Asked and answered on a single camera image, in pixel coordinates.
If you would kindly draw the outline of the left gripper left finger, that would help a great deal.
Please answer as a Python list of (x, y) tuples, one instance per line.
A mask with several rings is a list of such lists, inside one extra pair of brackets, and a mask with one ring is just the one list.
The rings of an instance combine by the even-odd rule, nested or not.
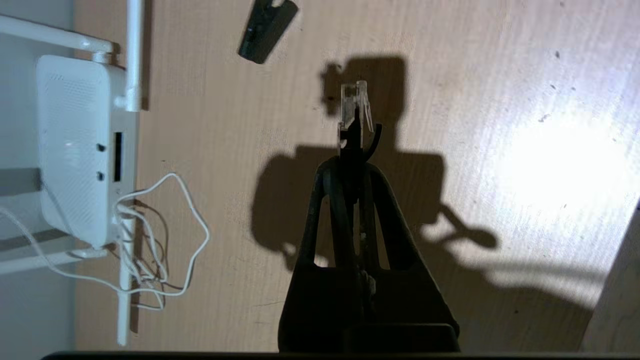
[[(329, 198), (334, 267), (315, 264), (323, 199)], [(346, 333), (364, 316), (354, 249), (354, 212), (346, 205), (339, 158), (320, 164), (298, 258), (278, 325), (281, 352), (343, 352)]]

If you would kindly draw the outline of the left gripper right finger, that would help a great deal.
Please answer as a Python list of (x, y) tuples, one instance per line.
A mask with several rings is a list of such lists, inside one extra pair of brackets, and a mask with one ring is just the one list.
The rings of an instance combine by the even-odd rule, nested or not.
[(460, 327), (420, 255), (386, 176), (366, 165), (361, 189), (364, 352), (457, 352)]

